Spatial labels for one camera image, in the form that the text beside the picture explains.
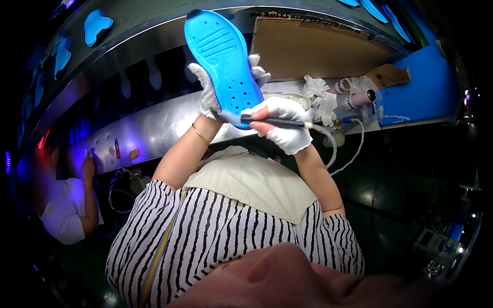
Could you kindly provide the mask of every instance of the metal workbench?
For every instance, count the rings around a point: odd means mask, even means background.
[[[95,9],[114,20],[109,33],[94,48],[84,43],[83,24]],[[358,29],[386,42],[399,57],[409,51],[391,24],[382,24],[363,7],[349,7],[338,1],[322,0],[91,0],[66,22],[72,38],[72,57],[54,80],[54,61],[48,63],[44,94],[27,122],[25,146],[33,146],[70,106],[91,89],[128,66],[157,53],[185,44],[183,23],[192,9],[212,9],[231,19],[243,33],[253,32],[256,12],[305,14],[329,19]],[[53,49],[55,38],[46,52]]]

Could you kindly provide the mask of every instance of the woman's right hand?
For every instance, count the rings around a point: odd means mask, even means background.
[[[271,97],[242,114],[252,114],[254,120],[267,116],[304,122],[307,120],[303,107],[292,100]],[[250,127],[258,131],[260,137],[272,140],[287,155],[294,155],[312,143],[308,129],[284,129],[265,122],[251,122]]]

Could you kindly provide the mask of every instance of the gold bangle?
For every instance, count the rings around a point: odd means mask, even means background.
[[[197,133],[197,135],[199,135],[200,139],[202,139],[202,141],[203,141],[203,142],[205,142],[207,145],[210,145],[210,144],[211,144],[211,143],[210,143],[209,141],[207,141],[207,140],[204,138],[204,136],[202,136],[202,135],[200,134],[200,132],[199,132],[199,131],[195,128],[194,123],[192,123],[192,128],[193,128],[193,130],[195,130],[195,132]]]

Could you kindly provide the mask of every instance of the striped shirt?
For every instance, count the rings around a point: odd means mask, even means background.
[[[110,248],[106,278],[130,307],[138,306],[150,264],[178,210],[181,194],[162,181],[152,181],[136,198]],[[364,273],[363,255],[349,222],[340,214],[324,219],[318,201],[307,208],[302,223],[294,225],[213,191],[192,188],[157,264],[147,305],[165,306],[217,264],[285,241],[299,246],[310,262],[344,273]]]

